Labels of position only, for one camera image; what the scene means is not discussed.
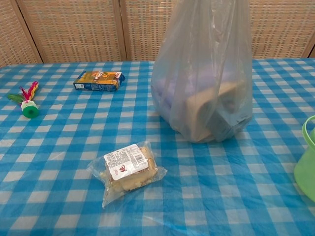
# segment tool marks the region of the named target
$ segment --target plastic wrapped pastry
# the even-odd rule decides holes
[[[149,142],[97,158],[88,165],[88,171],[105,184],[103,207],[128,191],[162,179],[167,173],[156,165]]]

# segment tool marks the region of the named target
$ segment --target woven room divider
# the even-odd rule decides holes
[[[16,3],[0,0],[0,10],[0,67],[42,62]]]
[[[176,0],[120,0],[129,60],[155,60]],[[254,58],[307,57],[315,0],[250,0]]]
[[[126,60],[118,0],[17,0],[44,62]]]

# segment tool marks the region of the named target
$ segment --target white label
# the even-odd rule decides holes
[[[106,154],[104,158],[114,180],[119,180],[149,166],[148,160],[136,144]]]
[[[22,110],[24,110],[26,107],[36,107],[37,108],[36,104],[31,100],[26,100],[26,101],[22,102],[22,104],[21,104]]]
[[[75,84],[75,87],[77,89],[84,89],[84,85],[83,84]]]

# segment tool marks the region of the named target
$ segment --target barcode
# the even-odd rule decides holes
[[[84,85],[83,84],[75,84],[77,89],[84,89]]]
[[[137,160],[137,162],[138,162],[139,165],[144,162],[144,158],[143,158],[143,156],[142,156],[141,154],[135,156],[134,158]]]

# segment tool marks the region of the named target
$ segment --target green handle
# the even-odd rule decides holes
[[[315,116],[312,116],[310,118],[308,118],[305,123],[303,124],[303,127],[302,127],[302,132],[303,132],[303,136],[304,136],[304,139],[305,141],[308,143],[308,145],[315,149],[315,144],[314,144],[314,141],[310,138],[308,132],[307,132],[307,129],[306,129],[306,125],[307,123],[310,121],[310,120],[314,120],[315,119]]]

